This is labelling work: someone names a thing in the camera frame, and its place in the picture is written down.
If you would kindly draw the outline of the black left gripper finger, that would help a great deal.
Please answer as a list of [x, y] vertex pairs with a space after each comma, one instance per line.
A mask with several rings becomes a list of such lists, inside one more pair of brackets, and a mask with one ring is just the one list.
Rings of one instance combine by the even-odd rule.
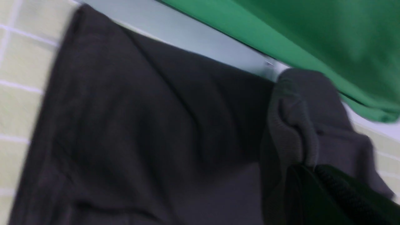
[[288, 225], [398, 225], [399, 205], [329, 166], [293, 165], [286, 174]]

